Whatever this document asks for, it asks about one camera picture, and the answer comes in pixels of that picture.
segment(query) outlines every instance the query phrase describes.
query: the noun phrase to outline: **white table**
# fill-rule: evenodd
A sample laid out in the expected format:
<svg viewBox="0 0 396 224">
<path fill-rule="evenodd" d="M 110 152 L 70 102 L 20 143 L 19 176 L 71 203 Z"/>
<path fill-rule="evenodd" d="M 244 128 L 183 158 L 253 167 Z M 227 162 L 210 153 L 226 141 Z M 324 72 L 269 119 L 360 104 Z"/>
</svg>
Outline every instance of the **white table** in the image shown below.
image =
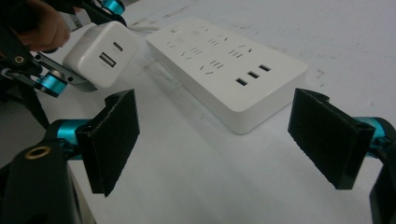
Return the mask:
<svg viewBox="0 0 396 224">
<path fill-rule="evenodd" d="M 123 15 L 160 27 L 188 16 L 307 63 L 310 90 L 350 116 L 396 125 L 395 1 L 140 0 Z M 81 33 L 53 57 L 61 59 Z M 110 89 L 40 94 L 54 121 L 90 119 L 106 96 L 135 89 L 141 134 L 110 196 L 93 195 L 82 162 L 70 162 L 99 224 L 372 222 L 369 193 L 380 161 L 365 159 L 354 189 L 335 190 L 290 137 L 291 105 L 234 134 L 164 72 L 139 35 L 140 50 Z"/>
</svg>

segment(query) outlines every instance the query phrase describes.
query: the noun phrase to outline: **robotic hand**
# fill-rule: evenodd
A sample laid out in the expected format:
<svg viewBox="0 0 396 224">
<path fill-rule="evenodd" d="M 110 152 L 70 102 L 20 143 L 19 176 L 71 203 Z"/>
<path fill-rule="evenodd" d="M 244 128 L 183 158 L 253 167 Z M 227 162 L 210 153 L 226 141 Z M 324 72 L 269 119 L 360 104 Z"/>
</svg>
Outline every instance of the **robotic hand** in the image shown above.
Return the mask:
<svg viewBox="0 0 396 224">
<path fill-rule="evenodd" d="M 289 133 L 336 189 L 352 189 L 365 156 L 384 166 L 370 193 L 374 224 L 396 223 L 396 131 L 381 118 L 352 118 L 326 95 L 297 89 Z"/>
<path fill-rule="evenodd" d="M 106 98 L 90 120 L 56 120 L 44 139 L 0 169 L 0 223 L 81 223 L 67 160 L 82 157 L 93 193 L 115 187 L 139 135 L 134 91 Z"/>
<path fill-rule="evenodd" d="M 69 14 L 75 14 L 73 7 L 84 8 L 91 21 L 96 24 L 118 21 L 126 26 L 125 20 L 120 15 L 125 7 L 119 0 L 100 1 L 100 7 L 89 0 L 47 0 L 46 3 L 58 11 Z M 24 104 L 37 121 L 44 128 L 48 128 L 50 124 L 35 95 L 35 89 L 58 97 L 67 84 L 81 91 L 96 91 L 96 88 L 89 80 L 56 63 L 45 54 L 38 52 L 33 56 L 13 31 L 23 32 L 34 29 L 35 14 L 26 5 L 25 0 L 8 1 L 7 5 L 9 8 L 2 8 L 0 16 L 0 50 L 5 55 L 0 60 L 0 81 L 1 79 L 15 81 Z M 43 67 L 49 70 L 44 76 L 40 75 Z"/>
</svg>

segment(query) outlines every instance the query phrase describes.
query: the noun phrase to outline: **power outlet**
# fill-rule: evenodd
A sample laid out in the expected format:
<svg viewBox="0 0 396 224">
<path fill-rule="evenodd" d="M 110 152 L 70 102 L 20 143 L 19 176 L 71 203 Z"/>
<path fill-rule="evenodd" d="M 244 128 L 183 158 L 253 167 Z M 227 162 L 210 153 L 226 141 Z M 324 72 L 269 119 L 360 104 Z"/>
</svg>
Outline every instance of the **power outlet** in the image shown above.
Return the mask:
<svg viewBox="0 0 396 224">
<path fill-rule="evenodd" d="M 152 56 L 235 133 L 292 101 L 307 66 L 197 18 L 146 37 Z"/>
</svg>

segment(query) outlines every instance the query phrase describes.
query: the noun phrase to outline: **finger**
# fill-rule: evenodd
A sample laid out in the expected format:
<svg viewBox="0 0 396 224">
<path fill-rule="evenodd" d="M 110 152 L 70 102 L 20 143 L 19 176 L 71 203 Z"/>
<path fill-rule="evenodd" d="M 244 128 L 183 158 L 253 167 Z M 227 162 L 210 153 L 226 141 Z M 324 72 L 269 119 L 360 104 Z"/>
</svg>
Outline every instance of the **finger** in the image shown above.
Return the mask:
<svg viewBox="0 0 396 224">
<path fill-rule="evenodd" d="M 40 1 L 28 0 L 27 3 L 38 17 L 37 27 L 34 30 L 20 33 L 19 36 L 26 43 L 49 45 L 56 35 L 57 21 L 62 20 L 61 15 Z"/>
<path fill-rule="evenodd" d="M 82 10 L 80 7 L 73 7 L 73 9 L 75 10 L 75 12 L 80 12 Z"/>
<path fill-rule="evenodd" d="M 61 31 L 57 31 L 57 35 L 53 38 L 52 43 L 48 45 L 32 45 L 30 46 L 30 50 L 32 51 L 46 51 L 50 49 L 57 49 L 62 47 L 70 37 L 70 34 L 67 29 L 61 28 Z"/>
</svg>

